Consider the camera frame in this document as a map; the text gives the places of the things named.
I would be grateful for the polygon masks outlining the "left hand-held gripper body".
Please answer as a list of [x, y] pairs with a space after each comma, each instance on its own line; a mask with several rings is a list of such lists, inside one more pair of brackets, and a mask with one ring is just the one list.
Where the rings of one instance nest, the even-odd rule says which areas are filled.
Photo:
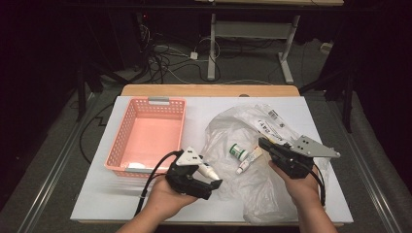
[[204, 163], [202, 156], [192, 147], [179, 151], [165, 176], [170, 187], [178, 193], [208, 200], [212, 194], [209, 190], [210, 184], [197, 180], [193, 176], [198, 172], [198, 165], [202, 163]]

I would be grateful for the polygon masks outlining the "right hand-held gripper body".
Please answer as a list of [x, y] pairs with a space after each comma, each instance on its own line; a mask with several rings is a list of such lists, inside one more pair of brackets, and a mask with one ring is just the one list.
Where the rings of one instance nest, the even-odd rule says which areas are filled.
[[338, 158], [340, 153], [333, 148], [307, 137], [300, 136], [297, 140], [277, 145], [270, 155], [274, 164], [284, 171], [291, 179], [304, 179], [312, 171], [314, 158]]

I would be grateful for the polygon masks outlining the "silver white tube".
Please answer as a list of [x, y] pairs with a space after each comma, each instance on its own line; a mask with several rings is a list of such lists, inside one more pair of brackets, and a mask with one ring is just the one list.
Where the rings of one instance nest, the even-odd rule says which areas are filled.
[[240, 161], [236, 173], [240, 175], [245, 172], [255, 160], [257, 160], [262, 155], [262, 150], [260, 147], [256, 147], [253, 151], [241, 150], [237, 152], [235, 157]]

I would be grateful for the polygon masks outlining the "clear plastic bag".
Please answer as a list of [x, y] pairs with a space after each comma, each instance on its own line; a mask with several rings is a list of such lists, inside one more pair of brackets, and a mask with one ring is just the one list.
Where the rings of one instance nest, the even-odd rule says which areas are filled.
[[296, 220], [296, 207], [283, 180], [268, 165], [270, 155], [262, 155], [243, 173], [236, 170], [240, 161], [229, 153], [233, 144], [253, 151], [258, 139], [291, 144], [301, 134], [267, 104], [232, 107], [216, 115], [205, 129], [201, 154], [223, 180], [217, 191], [221, 200], [240, 200], [243, 218], [252, 224]]

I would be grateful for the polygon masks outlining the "pink plastic basket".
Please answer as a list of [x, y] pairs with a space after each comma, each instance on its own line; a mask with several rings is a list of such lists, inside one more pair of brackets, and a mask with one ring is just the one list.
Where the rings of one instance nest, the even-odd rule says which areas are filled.
[[181, 149], [185, 116], [182, 98], [130, 98], [105, 167], [121, 177], [147, 177], [164, 155]]

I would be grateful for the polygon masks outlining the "person's right hand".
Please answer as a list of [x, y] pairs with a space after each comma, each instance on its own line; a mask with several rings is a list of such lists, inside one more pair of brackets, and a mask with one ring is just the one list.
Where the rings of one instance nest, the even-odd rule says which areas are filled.
[[299, 210], [307, 211], [322, 206], [318, 182], [312, 175], [308, 175], [305, 179], [294, 180], [272, 161], [269, 161], [268, 165], [283, 179], [288, 194]]

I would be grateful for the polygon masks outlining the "person's left hand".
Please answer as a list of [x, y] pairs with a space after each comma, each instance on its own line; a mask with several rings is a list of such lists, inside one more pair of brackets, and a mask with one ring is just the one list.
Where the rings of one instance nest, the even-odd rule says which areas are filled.
[[164, 177], [158, 177], [155, 179], [142, 214], [147, 214], [158, 222], [162, 222], [196, 200], [196, 197], [176, 192]]

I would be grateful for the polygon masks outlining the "white table mat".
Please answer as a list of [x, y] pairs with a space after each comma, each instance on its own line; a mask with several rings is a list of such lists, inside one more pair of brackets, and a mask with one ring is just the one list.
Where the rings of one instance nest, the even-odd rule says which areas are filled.
[[[71, 218], [81, 223], [113, 223], [131, 219], [136, 211], [144, 181], [119, 177], [104, 167], [120, 126], [128, 97], [117, 99], [102, 139], [91, 162]], [[297, 132], [320, 141], [318, 130], [302, 97], [189, 97], [181, 145], [201, 150], [205, 128], [217, 114], [247, 103], [265, 103], [274, 108]], [[242, 203], [223, 201], [213, 194], [198, 200], [167, 220], [169, 224], [244, 225]]]

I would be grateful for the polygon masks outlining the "black stand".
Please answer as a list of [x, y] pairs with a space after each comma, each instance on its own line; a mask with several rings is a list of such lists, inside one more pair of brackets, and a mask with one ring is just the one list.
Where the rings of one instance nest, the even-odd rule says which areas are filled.
[[78, 116], [80, 121], [86, 113], [86, 85], [93, 93], [101, 93], [99, 65], [95, 62], [82, 62], [77, 69]]
[[342, 123], [347, 132], [351, 133], [350, 117], [354, 90], [354, 72], [351, 69], [332, 71], [330, 74], [304, 85], [298, 92], [304, 94], [309, 90], [322, 90], [327, 101], [342, 101]]

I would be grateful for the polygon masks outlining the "wooden table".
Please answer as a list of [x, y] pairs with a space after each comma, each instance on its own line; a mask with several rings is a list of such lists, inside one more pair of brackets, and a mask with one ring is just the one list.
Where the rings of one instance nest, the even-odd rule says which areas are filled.
[[[186, 100], [189, 97], [300, 97], [297, 88], [290, 85], [227, 84], [129, 84], [123, 89], [122, 96], [129, 99], [130, 96], [179, 96]], [[353, 222], [333, 168], [331, 165], [328, 168], [326, 212], [337, 225]]]

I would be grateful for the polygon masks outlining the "white-framed desk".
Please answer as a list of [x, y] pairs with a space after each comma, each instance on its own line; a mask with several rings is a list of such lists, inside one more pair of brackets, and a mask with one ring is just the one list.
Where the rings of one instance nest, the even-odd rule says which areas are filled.
[[[206, 2], [211, 7], [228, 6], [247, 8], [257, 7], [313, 7], [315, 9], [323, 7], [341, 7], [343, 0], [196, 0]], [[291, 22], [271, 23], [271, 22], [247, 22], [245, 19], [240, 21], [217, 20], [217, 15], [211, 13], [210, 41], [208, 55], [207, 79], [214, 81], [218, 74], [217, 58], [220, 55], [221, 47], [217, 42], [217, 37], [221, 38], [249, 38], [249, 39], [282, 39], [286, 41], [285, 48], [277, 54], [283, 77], [287, 84], [293, 84], [294, 80], [288, 64], [288, 55], [292, 46], [295, 32], [300, 20], [300, 14], [293, 16]]]

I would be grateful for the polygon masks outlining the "black computer tower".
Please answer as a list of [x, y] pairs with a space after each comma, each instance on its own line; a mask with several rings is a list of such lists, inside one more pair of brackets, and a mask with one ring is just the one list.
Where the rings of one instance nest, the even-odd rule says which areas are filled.
[[111, 13], [120, 58], [124, 68], [145, 67], [148, 62], [147, 42], [143, 39], [141, 15], [131, 12]]

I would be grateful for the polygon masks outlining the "metal floor rail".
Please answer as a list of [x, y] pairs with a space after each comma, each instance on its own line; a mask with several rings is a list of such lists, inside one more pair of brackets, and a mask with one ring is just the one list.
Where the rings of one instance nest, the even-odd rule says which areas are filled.
[[43, 210], [46, 208], [49, 199], [52, 196], [52, 193], [67, 164], [67, 161], [70, 158], [71, 150], [77, 142], [77, 138], [80, 136], [81, 131], [86, 124], [86, 119], [95, 107], [99, 98], [100, 95], [94, 93], [90, 93], [87, 97], [86, 111], [83, 113], [81, 118], [75, 122], [68, 138], [66, 139], [60, 153], [58, 154], [56, 161], [52, 165], [48, 176], [44, 180], [17, 233], [32, 233], [32, 231], [34, 230]]
[[358, 112], [360, 129], [356, 122], [348, 132], [342, 123], [340, 105], [327, 103], [335, 121], [337, 135], [343, 139], [337, 148], [342, 152], [339, 162], [334, 162], [338, 178], [348, 199], [354, 223], [350, 227], [364, 233], [402, 233], [402, 221], [395, 212], [396, 196], [392, 187], [403, 189], [364, 117]]

